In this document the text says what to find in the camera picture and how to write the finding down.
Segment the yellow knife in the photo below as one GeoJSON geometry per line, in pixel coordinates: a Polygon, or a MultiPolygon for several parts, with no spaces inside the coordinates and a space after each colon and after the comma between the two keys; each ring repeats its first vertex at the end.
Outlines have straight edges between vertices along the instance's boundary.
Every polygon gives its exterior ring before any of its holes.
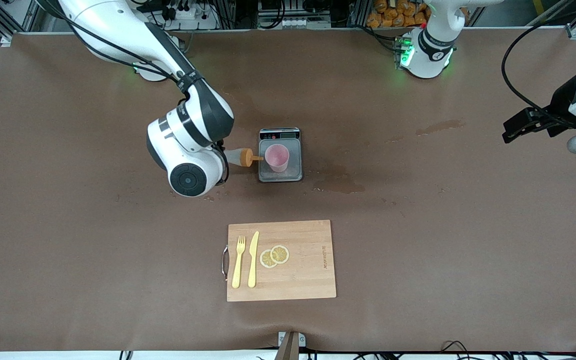
{"type": "Polygon", "coordinates": [[[250,261],[250,272],[248,273],[248,287],[254,288],[257,285],[257,241],[259,239],[259,231],[256,231],[252,235],[252,241],[250,241],[250,256],[252,256],[252,261],[250,261]]]}

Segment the brown table surface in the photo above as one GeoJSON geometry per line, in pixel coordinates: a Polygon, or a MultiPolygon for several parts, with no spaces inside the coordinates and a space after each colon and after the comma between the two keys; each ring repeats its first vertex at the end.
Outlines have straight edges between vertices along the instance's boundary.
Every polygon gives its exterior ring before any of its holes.
{"type": "MultiPolygon", "coordinates": [[[[302,130],[304,178],[234,168],[182,198],[146,150],[172,82],[73,36],[0,50],[0,351],[252,349],[301,331],[328,351],[576,351],[570,131],[503,144],[525,105],[499,66],[521,30],[466,30],[431,80],[354,30],[197,34],[189,57],[230,103],[226,145],[302,130]],[[226,302],[227,225],[332,221],[337,297],[226,302]]],[[[509,59],[545,105],[576,41],[537,30],[509,59]]]]}

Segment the cutting board handle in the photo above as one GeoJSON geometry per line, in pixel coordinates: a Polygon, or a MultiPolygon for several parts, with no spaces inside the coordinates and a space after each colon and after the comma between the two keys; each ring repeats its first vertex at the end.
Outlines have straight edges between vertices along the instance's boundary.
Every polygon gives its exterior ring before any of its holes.
{"type": "Polygon", "coordinates": [[[223,279],[228,281],[228,266],[226,265],[226,259],[228,259],[228,245],[226,245],[221,254],[221,273],[223,274],[223,279]]]}

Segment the lemon slice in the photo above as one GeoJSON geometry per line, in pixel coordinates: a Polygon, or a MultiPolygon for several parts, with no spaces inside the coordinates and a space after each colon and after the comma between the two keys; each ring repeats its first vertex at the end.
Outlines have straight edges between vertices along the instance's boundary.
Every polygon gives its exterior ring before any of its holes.
{"type": "Polygon", "coordinates": [[[277,264],[284,264],[290,258],[290,253],[286,246],[278,244],[274,248],[270,249],[270,258],[277,264]]]}
{"type": "Polygon", "coordinates": [[[272,256],[270,256],[271,250],[265,250],[259,255],[259,262],[263,265],[266,269],[272,269],[277,266],[275,260],[273,260],[272,256]]]}

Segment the plastic fork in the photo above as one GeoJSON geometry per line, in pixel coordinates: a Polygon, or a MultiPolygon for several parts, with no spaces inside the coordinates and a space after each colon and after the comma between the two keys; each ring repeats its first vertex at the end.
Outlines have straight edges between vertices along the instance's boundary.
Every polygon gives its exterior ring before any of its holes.
{"type": "Polygon", "coordinates": [[[237,262],[235,262],[235,273],[232,276],[232,287],[237,289],[242,282],[242,255],[246,250],[246,236],[237,239],[237,262]]]}

